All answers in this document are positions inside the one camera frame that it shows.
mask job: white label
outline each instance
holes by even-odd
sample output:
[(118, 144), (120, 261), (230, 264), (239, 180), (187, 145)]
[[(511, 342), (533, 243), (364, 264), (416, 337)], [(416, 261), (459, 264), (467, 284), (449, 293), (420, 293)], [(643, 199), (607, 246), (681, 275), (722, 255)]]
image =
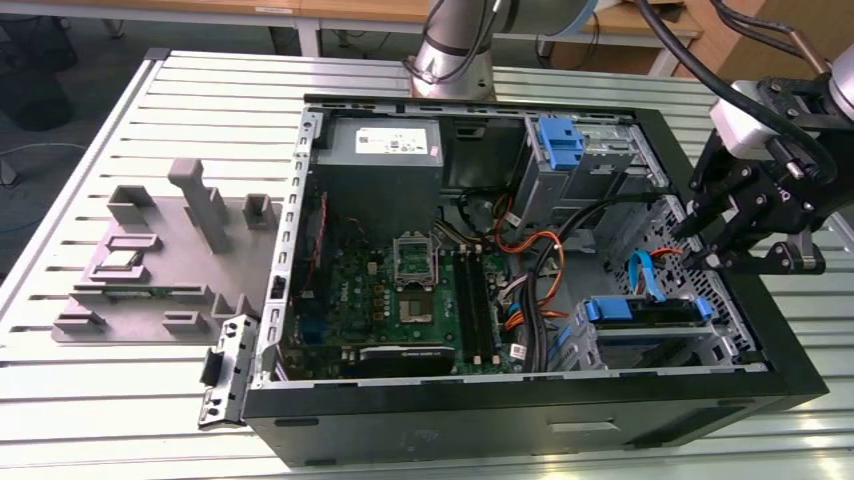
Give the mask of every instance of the white label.
[(255, 7), (255, 11), (259, 13), (282, 13), (284, 15), (291, 15), (294, 10), (290, 8), (274, 8), (274, 7)]
[(507, 215), (505, 215), (505, 220), (507, 220), (507, 222), (514, 226), (518, 227), (519, 223), (522, 223), (522, 219), (519, 217), (517, 217), (513, 212), (507, 212)]
[(427, 130), (423, 128), (360, 128), (356, 153), (427, 154)]
[(525, 345), (519, 345), (518, 343), (510, 345), (510, 356), (517, 360), (525, 360), (525, 354), (527, 351), (529, 349)]

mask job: robotic arm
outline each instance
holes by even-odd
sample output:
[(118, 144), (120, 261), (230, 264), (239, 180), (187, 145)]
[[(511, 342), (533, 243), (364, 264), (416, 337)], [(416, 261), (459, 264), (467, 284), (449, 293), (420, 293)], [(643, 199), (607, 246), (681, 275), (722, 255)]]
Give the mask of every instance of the robotic arm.
[[(707, 248), (683, 259), (687, 268), (755, 274), (821, 274), (825, 259), (811, 234), (854, 203), (854, 46), (829, 67), (787, 25), (742, 15), (710, 0), (723, 23), (749, 38), (801, 57), (813, 80), (769, 77), (729, 86), (673, 35), (647, 0), (635, 0), (665, 46), (718, 94), (711, 133), (690, 179), (689, 218), (678, 237), (703, 233)], [(434, 0), (424, 42), (404, 61), (414, 95), (494, 96), (494, 33), (561, 35), (586, 23), (595, 0)], [(791, 43), (749, 26), (786, 34)], [(755, 257), (771, 234), (787, 237)]]
[[(854, 152), (854, 47), (837, 59), (831, 71), (801, 32), (739, 14), (722, 0), (711, 3), (731, 28), (801, 57), (817, 76), (813, 80), (769, 77), (722, 88), (721, 80), (685, 47), (675, 46), (646, 0), (638, 2), (674, 55), (721, 96), (710, 112), (715, 129), (689, 182), (694, 192), (689, 218), (674, 231), (678, 237), (703, 232), (709, 246), (690, 253), (685, 265), (737, 273), (818, 275), (825, 272), (825, 259), (813, 244), (813, 232), (854, 202), (854, 163), (849, 160)], [(745, 25), (785, 33), (791, 44)], [(786, 239), (763, 256), (754, 256), (750, 250), (775, 233), (786, 234)]]

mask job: black wire harness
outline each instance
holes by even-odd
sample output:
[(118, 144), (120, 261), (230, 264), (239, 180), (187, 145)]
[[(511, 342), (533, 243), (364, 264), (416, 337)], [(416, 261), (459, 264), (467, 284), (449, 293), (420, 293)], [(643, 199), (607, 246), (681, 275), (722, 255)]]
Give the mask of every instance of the black wire harness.
[[(641, 15), (650, 25), (655, 36), (667, 47), (667, 50), (679, 59), (685, 67), (691, 71), (697, 79), (721, 97), (722, 100), (733, 104), (735, 108), (755, 118), (778, 134), (791, 140), (791, 142), (806, 152), (815, 162), (815, 168), (806, 168), (810, 177), (819, 183), (830, 183), (837, 178), (837, 165), (830, 153), (818, 141), (798, 127), (789, 119), (778, 115), (770, 108), (755, 102), (750, 97), (738, 92), (711, 70), (703, 65), (699, 59), (682, 45), (679, 39), (673, 34), (665, 22), (659, 18), (649, 0), (637, 0)], [(753, 23), (773, 23), (753, 19)]]

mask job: metal bracket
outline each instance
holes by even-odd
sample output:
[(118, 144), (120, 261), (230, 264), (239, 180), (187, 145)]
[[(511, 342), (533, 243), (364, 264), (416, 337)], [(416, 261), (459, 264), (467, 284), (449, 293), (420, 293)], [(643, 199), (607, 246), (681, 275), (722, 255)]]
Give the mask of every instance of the metal bracket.
[(199, 429), (243, 427), (243, 404), (252, 381), (252, 357), (259, 320), (238, 315), (223, 323), (216, 347), (208, 350), (202, 372), (204, 391)]

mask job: motherboard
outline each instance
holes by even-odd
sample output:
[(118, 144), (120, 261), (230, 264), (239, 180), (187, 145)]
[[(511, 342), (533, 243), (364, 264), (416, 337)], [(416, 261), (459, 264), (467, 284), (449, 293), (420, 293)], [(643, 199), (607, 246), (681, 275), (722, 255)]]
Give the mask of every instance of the motherboard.
[[(284, 352), (290, 379), (363, 376), (366, 353), (383, 358), (392, 370), (398, 364), (400, 372), (407, 370), (407, 355), (435, 356), (437, 362), (418, 363), (429, 370), (431, 364), (447, 369), (446, 374), (510, 373), (519, 368), (510, 346), (502, 344), (489, 301), (506, 279), (505, 257), (435, 248), (431, 242), (431, 251), (395, 244), (396, 248), (364, 246), (335, 253), (326, 317), (300, 318), (303, 343)], [(482, 267), (483, 278), (469, 282), (471, 263)], [(402, 284), (402, 274), (415, 278), (430, 272), (431, 284)], [(475, 318), (473, 309), (486, 309), (487, 314), (478, 312)]]

